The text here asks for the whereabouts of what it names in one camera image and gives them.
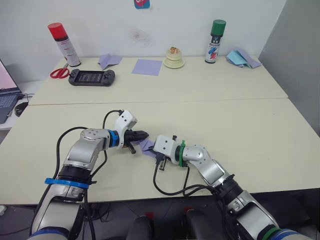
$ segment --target green cap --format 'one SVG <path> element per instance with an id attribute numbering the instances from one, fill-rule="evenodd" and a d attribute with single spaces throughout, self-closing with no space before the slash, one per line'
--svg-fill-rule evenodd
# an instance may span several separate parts
<path id="1" fill-rule="evenodd" d="M 214 20 L 212 24 L 212 29 L 211 29 L 211 35 L 222 36 L 224 34 L 226 24 L 227 23 L 224 20 L 221 20 L 221 19 Z"/>

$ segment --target spray can cap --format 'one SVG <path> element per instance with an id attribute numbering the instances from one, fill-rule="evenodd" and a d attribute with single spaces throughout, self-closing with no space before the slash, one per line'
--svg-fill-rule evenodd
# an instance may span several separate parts
<path id="1" fill-rule="evenodd" d="M 68 36 L 64 26 L 60 22 L 49 24 L 48 29 L 51 32 L 54 39 L 62 39 Z"/>
<path id="2" fill-rule="evenodd" d="M 211 35 L 222 36 L 226 28 L 226 21 L 221 19 L 216 19 L 213 21 Z"/>

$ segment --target sticker on wall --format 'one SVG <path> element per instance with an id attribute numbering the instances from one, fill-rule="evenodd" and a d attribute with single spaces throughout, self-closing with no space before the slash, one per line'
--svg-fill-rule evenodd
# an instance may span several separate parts
<path id="1" fill-rule="evenodd" d="M 150 0 L 133 0 L 136 9 L 150 8 Z"/>

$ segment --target laptop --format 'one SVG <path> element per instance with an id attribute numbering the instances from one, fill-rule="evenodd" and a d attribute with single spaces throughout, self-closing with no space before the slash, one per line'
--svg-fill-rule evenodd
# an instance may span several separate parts
<path id="1" fill-rule="evenodd" d="M 17 104 L 21 91 L 0 59 L 0 124 L 4 124 Z"/>

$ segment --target red cap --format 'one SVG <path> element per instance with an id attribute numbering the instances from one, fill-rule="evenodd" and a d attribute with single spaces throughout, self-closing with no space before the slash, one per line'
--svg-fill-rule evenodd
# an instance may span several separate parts
<path id="1" fill-rule="evenodd" d="M 62 23 L 60 22 L 49 24 L 48 29 L 54 39 L 62 39 L 68 36 L 66 30 L 64 29 L 64 26 L 62 26 Z"/>

